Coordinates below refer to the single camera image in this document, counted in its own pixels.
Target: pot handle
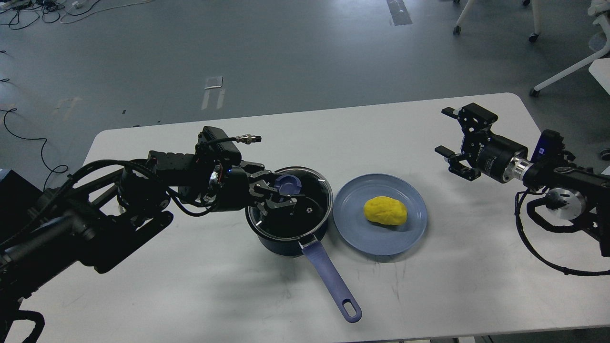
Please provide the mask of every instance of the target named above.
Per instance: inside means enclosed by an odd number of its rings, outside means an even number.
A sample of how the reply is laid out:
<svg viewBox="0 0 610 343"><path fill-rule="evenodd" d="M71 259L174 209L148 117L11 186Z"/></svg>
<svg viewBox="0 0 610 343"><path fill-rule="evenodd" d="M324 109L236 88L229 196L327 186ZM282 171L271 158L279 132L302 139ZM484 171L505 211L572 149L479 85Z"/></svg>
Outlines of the pot handle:
<svg viewBox="0 0 610 343"><path fill-rule="evenodd" d="M332 264L331 259L328 258L328 254L326 253L326 250L324 250L322 243L320 243L319 240L314 241L303 247L303 253L307 256L307 259L311 264L314 265L345 320L350 323L355 323L360 320L362 317L362 310L360 310L360 306L358 306L356 299L351 295L351 292L345 285L345 282L343 282L341 275L339 275L339 272ZM345 309L347 303L350 303L356 311L354 316L350 316Z"/></svg>

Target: blue plate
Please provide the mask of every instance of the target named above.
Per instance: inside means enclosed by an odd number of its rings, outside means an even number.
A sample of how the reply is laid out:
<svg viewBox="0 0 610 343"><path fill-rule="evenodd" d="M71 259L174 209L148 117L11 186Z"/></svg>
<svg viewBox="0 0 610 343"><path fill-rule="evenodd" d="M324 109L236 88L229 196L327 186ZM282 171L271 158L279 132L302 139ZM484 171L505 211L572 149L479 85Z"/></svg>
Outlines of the blue plate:
<svg viewBox="0 0 610 343"><path fill-rule="evenodd" d="M369 222L364 217L364 203L380 196L401 201L407 207L407 222L400 226ZM362 175L346 183L332 212L335 226L352 247L378 256L408 250L422 238L428 223L422 196L406 181L386 174Z"/></svg>

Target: white table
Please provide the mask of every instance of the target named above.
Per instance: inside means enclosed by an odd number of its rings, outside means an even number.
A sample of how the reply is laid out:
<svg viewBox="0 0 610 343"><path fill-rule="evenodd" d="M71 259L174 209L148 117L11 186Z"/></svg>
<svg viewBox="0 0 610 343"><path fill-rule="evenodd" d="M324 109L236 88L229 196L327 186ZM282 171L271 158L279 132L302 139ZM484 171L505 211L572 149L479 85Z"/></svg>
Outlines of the white table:
<svg viewBox="0 0 610 343"><path fill-rule="evenodd" d="M597 59L589 66L589 72L606 92L610 93L610 59Z"/></svg>
<svg viewBox="0 0 610 343"><path fill-rule="evenodd" d="M462 140L457 121L440 110L470 102L500 116L495 133L533 149L540 132L509 93L117 129L95 139L86 162L190 153L197 133L212 125L262 135L262 143L239 145L245 160L272 170L313 168L335 193L366 173L411 183L429 222L407 253L370 259L332 227L323 239L362 307L358 323L343 319L305 257L267 251L243 212L191 218L176 208L169 228L109 273L75 264L22 308L46 316L41 342L351 342L610 325L610 278L564 276L521 243L513 216L518 181L465 181L434 152L441 144L456 150ZM524 224L550 260L610 267L585 234L546 233L528 218ZM11 341L30 328L16 324Z"/></svg>

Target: gray floor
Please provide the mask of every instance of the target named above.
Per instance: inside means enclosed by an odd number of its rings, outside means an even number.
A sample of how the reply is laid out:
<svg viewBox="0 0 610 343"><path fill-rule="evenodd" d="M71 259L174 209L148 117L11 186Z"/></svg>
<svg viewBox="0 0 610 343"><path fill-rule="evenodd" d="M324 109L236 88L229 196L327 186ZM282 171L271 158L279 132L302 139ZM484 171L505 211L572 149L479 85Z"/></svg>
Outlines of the gray floor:
<svg viewBox="0 0 610 343"><path fill-rule="evenodd" d="M15 132L49 138L49 165L75 170L105 129L512 92L539 128L566 137L577 162L598 172L607 166L597 152L610 147L610 95L586 68L539 98L528 96L591 53L588 39L600 29L586 15L589 0L541 0L543 33L535 44L527 41L531 9L520 0L479 0L459 37L451 31L465 0L405 3L413 23L404 26L392 24L384 0L155 0L75 24L3 26L0 78L11 81L0 84L0 108L18 108L7 119ZM211 76L224 76L224 100L217 108L220 91L211 92L202 110ZM0 145L0 168L41 187L40 143L0 130ZM50 185L64 180L53 177ZM609 336L599 329L494 341Z"/></svg>

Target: yellow object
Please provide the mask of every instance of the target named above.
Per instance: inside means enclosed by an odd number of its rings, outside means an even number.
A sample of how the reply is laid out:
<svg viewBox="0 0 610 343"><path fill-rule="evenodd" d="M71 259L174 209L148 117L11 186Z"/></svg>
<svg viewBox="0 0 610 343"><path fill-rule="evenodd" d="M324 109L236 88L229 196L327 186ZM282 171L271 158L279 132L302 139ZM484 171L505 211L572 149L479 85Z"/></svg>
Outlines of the yellow object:
<svg viewBox="0 0 610 343"><path fill-rule="evenodd" d="M374 197L364 204L364 217L384 225L402 225L407 221L407 207L389 197Z"/></svg>

